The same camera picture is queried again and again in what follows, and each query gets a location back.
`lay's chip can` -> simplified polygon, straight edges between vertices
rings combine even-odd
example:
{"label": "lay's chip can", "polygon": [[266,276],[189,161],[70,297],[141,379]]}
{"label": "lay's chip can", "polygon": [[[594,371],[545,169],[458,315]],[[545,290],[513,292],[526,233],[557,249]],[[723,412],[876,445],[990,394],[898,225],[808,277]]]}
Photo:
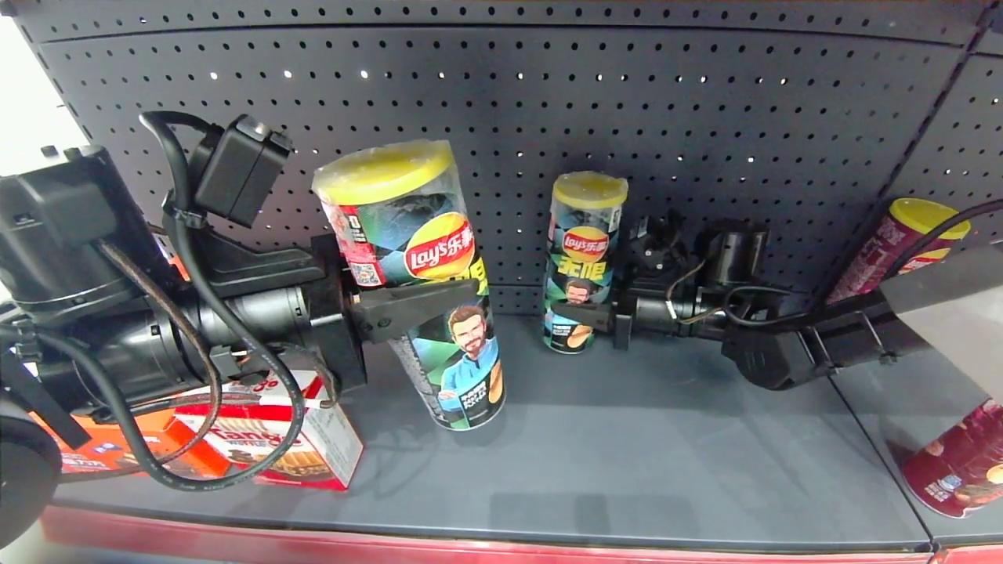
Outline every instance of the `lay's chip can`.
{"label": "lay's chip can", "polygon": [[347,155],[314,173],[313,190],[363,289],[473,278],[478,297],[395,339],[391,348],[440,426],[465,431],[505,402],[487,273],[466,217],[448,142]]}
{"label": "lay's chip can", "polygon": [[627,181],[599,173],[562,175],[551,201],[549,255],[544,279],[544,342],[574,354],[592,344],[592,327],[554,312],[551,304],[604,303],[610,298]]}

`shelf surface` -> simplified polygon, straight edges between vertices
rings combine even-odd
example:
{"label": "shelf surface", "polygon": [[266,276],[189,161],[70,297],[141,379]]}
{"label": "shelf surface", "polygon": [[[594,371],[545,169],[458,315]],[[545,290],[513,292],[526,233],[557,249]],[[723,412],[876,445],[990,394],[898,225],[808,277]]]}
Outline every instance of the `shelf surface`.
{"label": "shelf surface", "polygon": [[63,486],[56,503],[545,543],[825,552],[929,540],[827,380],[762,390],[695,340],[635,338],[623,352],[599,339],[565,356],[544,347],[539,323],[497,319],[508,404],[466,433],[437,429],[393,354],[368,349],[370,384],[344,399],[366,443],[347,494],[243,484],[195,495],[124,478]]}
{"label": "shelf surface", "polygon": [[[906,356],[891,366],[857,366],[834,380],[902,484],[899,465],[988,397],[943,354],[933,350]],[[934,512],[912,494],[908,499],[941,544],[1003,543],[1001,502],[954,519]]]}

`orange snack box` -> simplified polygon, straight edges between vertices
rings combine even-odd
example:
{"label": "orange snack box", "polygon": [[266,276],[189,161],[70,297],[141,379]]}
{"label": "orange snack box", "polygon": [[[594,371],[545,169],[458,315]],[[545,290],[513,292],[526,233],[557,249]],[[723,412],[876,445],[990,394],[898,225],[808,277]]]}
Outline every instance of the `orange snack box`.
{"label": "orange snack box", "polygon": [[[55,439],[59,452],[62,453],[62,471],[65,473],[116,470],[137,464],[116,425],[97,425],[89,417],[74,416],[91,437],[87,444],[74,451],[41,419],[34,414],[32,416]],[[146,445],[156,457],[174,453],[195,437],[194,431],[175,418],[173,409],[139,415],[135,421]],[[205,441],[165,466],[171,472],[186,478],[219,478],[226,476],[230,470],[230,462]]]}

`wafer box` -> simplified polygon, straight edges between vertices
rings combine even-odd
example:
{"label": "wafer box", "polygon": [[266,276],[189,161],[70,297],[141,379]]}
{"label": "wafer box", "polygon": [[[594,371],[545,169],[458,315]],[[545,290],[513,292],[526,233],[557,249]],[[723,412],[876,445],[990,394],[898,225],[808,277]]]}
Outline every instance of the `wafer box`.
{"label": "wafer box", "polygon": [[[265,484],[285,484],[306,488],[345,491],[362,456],[362,441],[341,405],[319,407],[328,395],[320,377],[309,370],[292,370],[307,398],[303,430],[292,448],[255,480]],[[274,374],[255,386],[227,384],[224,391],[253,392],[261,395],[258,405],[224,405],[206,441],[223,457],[240,468],[261,461],[286,437],[292,407],[285,388]],[[198,429],[209,405],[179,407],[176,416],[190,429]]]}
{"label": "wafer box", "polygon": [[[135,457],[125,443],[118,426],[97,425],[88,417],[73,418],[91,437],[90,441],[75,451],[35,416],[35,420],[55,439],[62,454],[64,473],[97,472],[137,466]],[[150,452],[156,457],[174,453],[195,437],[195,431],[176,419],[172,409],[139,415],[135,421]],[[230,470],[230,462],[205,441],[164,466],[174,474],[185,478],[219,478],[226,476]]]}

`white wall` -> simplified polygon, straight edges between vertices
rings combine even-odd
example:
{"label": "white wall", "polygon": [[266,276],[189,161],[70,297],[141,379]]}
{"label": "white wall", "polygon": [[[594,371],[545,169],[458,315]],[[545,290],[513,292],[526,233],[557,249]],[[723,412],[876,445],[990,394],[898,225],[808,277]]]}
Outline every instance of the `white wall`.
{"label": "white wall", "polygon": [[[86,145],[87,139],[49,82],[13,20],[0,17],[0,175],[21,172],[39,149]],[[0,285],[0,301],[10,297]],[[71,554],[45,543],[36,525],[0,550],[0,562],[42,564],[71,562]]]}

